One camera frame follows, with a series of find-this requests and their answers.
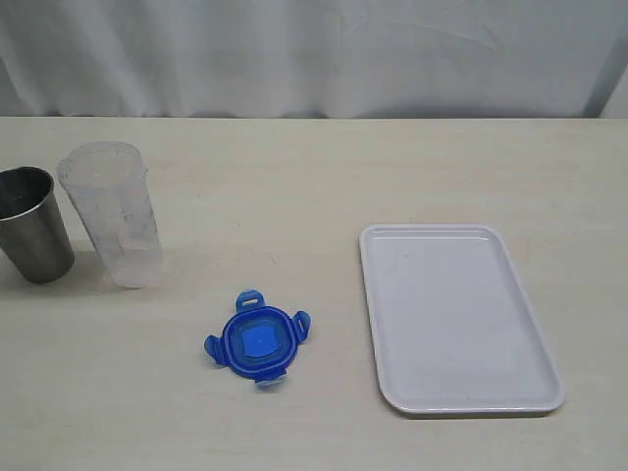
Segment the white rectangular tray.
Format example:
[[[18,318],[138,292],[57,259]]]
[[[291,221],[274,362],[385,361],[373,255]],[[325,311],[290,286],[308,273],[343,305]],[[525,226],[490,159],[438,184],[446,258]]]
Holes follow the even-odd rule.
[[[379,389],[418,416],[546,415],[556,362],[501,235],[373,225],[359,248]]]

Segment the tall translucent plastic container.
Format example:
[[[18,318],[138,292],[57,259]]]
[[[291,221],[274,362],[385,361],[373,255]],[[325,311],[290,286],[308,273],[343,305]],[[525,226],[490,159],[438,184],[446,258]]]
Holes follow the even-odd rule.
[[[124,142],[86,143],[58,163],[57,178],[111,282],[156,283],[163,251],[139,150]]]

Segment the white backdrop curtain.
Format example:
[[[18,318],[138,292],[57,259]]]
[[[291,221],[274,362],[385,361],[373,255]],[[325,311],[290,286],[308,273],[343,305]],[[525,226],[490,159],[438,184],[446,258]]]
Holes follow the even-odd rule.
[[[5,1],[5,116],[596,117],[623,1]]]

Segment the stainless steel cup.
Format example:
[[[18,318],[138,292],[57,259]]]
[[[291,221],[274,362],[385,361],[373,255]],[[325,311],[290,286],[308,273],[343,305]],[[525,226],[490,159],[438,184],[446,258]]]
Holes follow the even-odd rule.
[[[53,282],[74,265],[48,172],[29,166],[1,172],[1,249],[34,284]]]

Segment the blue plastic snap lid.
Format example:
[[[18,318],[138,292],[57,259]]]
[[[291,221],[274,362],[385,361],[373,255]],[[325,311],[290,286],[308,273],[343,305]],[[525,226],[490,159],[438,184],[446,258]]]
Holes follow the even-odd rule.
[[[205,352],[216,364],[252,380],[262,388],[283,379],[298,347],[309,335],[311,317],[305,311],[289,316],[266,303],[256,289],[241,292],[235,315],[219,337],[209,336]]]

